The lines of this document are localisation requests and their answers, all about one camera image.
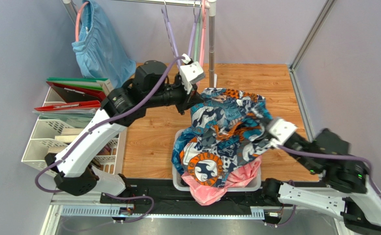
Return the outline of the patterned blue orange shorts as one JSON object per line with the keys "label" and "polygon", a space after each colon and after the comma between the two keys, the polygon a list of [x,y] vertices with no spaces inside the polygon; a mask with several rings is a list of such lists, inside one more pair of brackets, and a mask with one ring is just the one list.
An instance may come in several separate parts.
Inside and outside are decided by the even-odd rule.
{"label": "patterned blue orange shorts", "polygon": [[172,163],[203,186],[222,188],[229,175],[270,147],[266,98],[226,88],[206,88],[190,109],[191,126],[175,141]]}

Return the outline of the purple notched hanger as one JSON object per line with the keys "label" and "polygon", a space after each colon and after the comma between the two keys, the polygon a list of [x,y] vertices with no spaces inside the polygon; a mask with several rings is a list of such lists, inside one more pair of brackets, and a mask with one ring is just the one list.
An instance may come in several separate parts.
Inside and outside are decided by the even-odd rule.
{"label": "purple notched hanger", "polygon": [[174,33],[173,33],[173,30],[171,27],[171,23],[170,23],[170,20],[168,17],[167,5],[164,5],[162,7],[161,12],[163,14],[163,19],[164,19],[164,23],[165,23],[165,27],[166,27],[166,31],[167,31],[167,35],[168,35],[168,39],[169,39],[169,43],[171,46],[172,53],[173,53],[174,57],[179,57],[176,40],[175,40]]}

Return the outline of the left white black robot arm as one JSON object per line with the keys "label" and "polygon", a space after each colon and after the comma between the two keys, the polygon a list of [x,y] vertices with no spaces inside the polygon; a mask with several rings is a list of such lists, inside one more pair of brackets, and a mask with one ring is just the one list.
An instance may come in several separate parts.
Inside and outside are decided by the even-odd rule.
{"label": "left white black robot arm", "polygon": [[144,117],[147,109],[174,105],[184,114],[201,103],[197,82],[205,77],[202,66],[184,56],[176,58],[174,64],[179,72],[173,84],[168,83],[172,65],[152,60],[138,66],[132,79],[107,95],[72,143],[57,154],[45,156],[47,170],[56,174],[56,192],[80,196],[97,191],[118,196],[126,189],[120,175],[107,173],[91,162],[109,141]]}

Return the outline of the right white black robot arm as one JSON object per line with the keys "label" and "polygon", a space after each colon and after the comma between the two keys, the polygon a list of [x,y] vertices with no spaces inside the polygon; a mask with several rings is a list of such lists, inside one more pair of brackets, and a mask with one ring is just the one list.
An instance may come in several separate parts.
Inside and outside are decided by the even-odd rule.
{"label": "right white black robot arm", "polygon": [[268,178],[263,199],[272,204],[292,204],[329,215],[362,235],[381,235],[381,192],[375,186],[371,163],[349,154],[349,143],[328,129],[307,141],[294,130],[273,127],[271,143],[293,157],[311,174],[322,174],[322,181],[343,196],[313,193]]}

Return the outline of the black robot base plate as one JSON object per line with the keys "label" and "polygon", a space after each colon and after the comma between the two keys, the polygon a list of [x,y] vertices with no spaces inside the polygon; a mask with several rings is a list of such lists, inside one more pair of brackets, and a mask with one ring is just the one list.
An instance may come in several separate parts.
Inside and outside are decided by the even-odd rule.
{"label": "black robot base plate", "polygon": [[102,193],[101,204],[124,204],[133,207],[135,213],[145,213],[147,210],[156,213],[202,213],[202,214],[247,214],[251,207],[270,209],[271,207],[296,211],[299,208],[292,204],[282,204],[272,198],[271,186],[276,189],[276,183],[265,180],[260,189],[237,192],[228,191],[218,202],[209,206],[198,204],[190,192],[177,190],[172,180],[130,179],[128,187],[117,198]]}

